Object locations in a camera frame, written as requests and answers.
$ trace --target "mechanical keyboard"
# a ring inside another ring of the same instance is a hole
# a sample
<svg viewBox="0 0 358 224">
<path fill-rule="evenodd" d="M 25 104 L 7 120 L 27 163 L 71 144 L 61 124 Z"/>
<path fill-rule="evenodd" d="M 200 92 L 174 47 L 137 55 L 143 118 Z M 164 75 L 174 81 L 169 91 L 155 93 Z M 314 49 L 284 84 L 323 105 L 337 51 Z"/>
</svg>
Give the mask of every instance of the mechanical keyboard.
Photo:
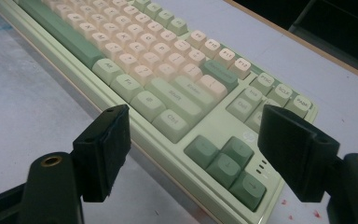
<svg viewBox="0 0 358 224">
<path fill-rule="evenodd" d="M 221 223 L 266 223 L 283 180 L 257 148 L 264 105 L 317 106 L 150 0 L 0 0 L 3 15 L 101 110 L 128 104 L 131 139 Z"/>
</svg>

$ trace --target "sage green keycap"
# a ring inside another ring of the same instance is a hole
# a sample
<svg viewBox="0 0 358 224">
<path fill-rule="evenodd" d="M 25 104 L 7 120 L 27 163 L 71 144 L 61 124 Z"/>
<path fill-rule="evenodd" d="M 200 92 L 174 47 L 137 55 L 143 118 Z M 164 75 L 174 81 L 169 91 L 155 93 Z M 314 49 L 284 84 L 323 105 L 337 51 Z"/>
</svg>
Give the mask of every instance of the sage green keycap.
<svg viewBox="0 0 358 224">
<path fill-rule="evenodd" d="M 240 166 L 228 155 L 220 153 L 206 169 L 217 182 L 228 189 L 240 173 Z"/>
<path fill-rule="evenodd" d="M 295 99 L 289 101 L 285 108 L 295 112 L 301 118 L 304 118 L 307 115 L 307 112 L 311 106 L 312 103 L 309 99 L 305 98 L 302 95 L 298 95 L 295 97 Z"/>
<path fill-rule="evenodd" d="M 162 10 L 162 7 L 157 3 L 150 3 L 144 10 L 144 14 L 149 16 L 152 20 L 154 20 L 159 12 Z"/>
<path fill-rule="evenodd" d="M 155 18 L 155 21 L 167 28 L 168 24 L 173 20 L 174 16 L 169 10 L 161 10 Z"/>
<path fill-rule="evenodd" d="M 192 82 L 188 77 L 178 76 L 172 85 L 204 111 L 210 111 L 218 103 L 217 99 L 213 98 L 209 92 Z"/>
<path fill-rule="evenodd" d="M 88 69 L 92 69 L 92 66 L 98 60 L 104 58 L 103 54 L 91 42 L 41 1 L 21 0 L 19 5 Z"/>
<path fill-rule="evenodd" d="M 139 92 L 144 90 L 144 87 L 142 87 L 139 82 L 127 74 L 114 78 L 110 84 L 110 88 L 117 92 L 127 103 Z"/>
<path fill-rule="evenodd" d="M 252 111 L 254 109 L 254 106 L 252 106 L 248 101 L 240 97 L 235 99 L 227 107 L 227 111 L 230 112 L 235 118 L 239 119 L 241 122 L 245 122 L 252 114 Z"/>
<path fill-rule="evenodd" d="M 252 149 L 237 137 L 228 140 L 223 146 L 222 153 L 234 160 L 242 170 L 254 154 Z"/>
<path fill-rule="evenodd" d="M 190 126 L 194 126 L 203 116 L 198 105 L 161 77 L 151 80 L 145 89 L 158 96 L 167 108 L 175 111 Z"/>
<path fill-rule="evenodd" d="M 147 5 L 150 4 L 150 0 L 135 0 L 133 6 L 138 8 L 138 10 L 144 12 Z"/>
<path fill-rule="evenodd" d="M 268 98 L 274 100 L 276 103 L 281 106 L 285 106 L 292 96 L 293 91 L 289 87 L 280 83 L 275 89 L 269 92 L 267 95 Z"/>
<path fill-rule="evenodd" d="M 153 119 L 166 109 L 165 105 L 150 91 L 139 92 L 132 100 L 131 105 L 145 119 L 152 122 Z"/>
<path fill-rule="evenodd" d="M 219 153 L 218 148 L 204 136 L 197 136 L 185 149 L 185 154 L 202 169 L 206 169 Z"/>
<path fill-rule="evenodd" d="M 123 70 L 110 59 L 100 59 L 92 66 L 94 72 L 106 85 L 110 85 L 113 78 L 124 74 Z"/>
<path fill-rule="evenodd" d="M 173 143 L 179 142 L 190 129 L 187 122 L 170 109 L 158 115 L 152 124 Z"/>
<path fill-rule="evenodd" d="M 203 75 L 210 75 L 225 85 L 228 92 L 231 92 L 238 86 L 237 75 L 226 69 L 225 66 L 215 60 L 207 61 L 200 69 Z"/>
<path fill-rule="evenodd" d="M 187 23 L 181 18 L 173 19 L 167 27 L 168 30 L 172 31 L 176 35 L 184 35 L 188 32 Z"/>
<path fill-rule="evenodd" d="M 241 173 L 229 191 L 251 211 L 255 211 L 263 199 L 266 187 L 254 176 Z"/>
</svg>

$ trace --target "red stain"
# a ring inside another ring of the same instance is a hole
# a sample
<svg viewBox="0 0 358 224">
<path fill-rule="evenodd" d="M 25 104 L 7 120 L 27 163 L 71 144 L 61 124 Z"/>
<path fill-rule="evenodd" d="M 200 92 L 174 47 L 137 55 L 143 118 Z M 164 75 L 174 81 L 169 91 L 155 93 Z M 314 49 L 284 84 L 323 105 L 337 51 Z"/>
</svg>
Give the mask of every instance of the red stain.
<svg viewBox="0 0 358 224">
<path fill-rule="evenodd" d="M 319 212 L 318 211 L 313 211 L 313 215 L 315 216 L 315 217 L 317 217 L 317 218 L 322 218 L 321 217 L 321 214 L 319 214 Z"/>
</svg>

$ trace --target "table surface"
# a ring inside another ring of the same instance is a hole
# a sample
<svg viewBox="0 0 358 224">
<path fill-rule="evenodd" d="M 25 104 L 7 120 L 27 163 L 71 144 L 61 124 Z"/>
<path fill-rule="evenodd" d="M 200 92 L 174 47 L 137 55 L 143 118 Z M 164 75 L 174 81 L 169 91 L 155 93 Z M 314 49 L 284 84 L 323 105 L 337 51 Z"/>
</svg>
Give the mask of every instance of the table surface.
<svg viewBox="0 0 358 224">
<path fill-rule="evenodd" d="M 319 106 L 314 125 L 358 152 L 358 71 L 230 1 L 158 1 L 190 29 L 226 44 Z M 0 17 L 0 192 L 29 165 L 72 142 L 99 111 Z M 285 186 L 268 223 L 328 223 L 327 194 L 301 203 Z M 137 149 L 104 203 L 83 203 L 87 223 L 213 223 Z"/>
</svg>

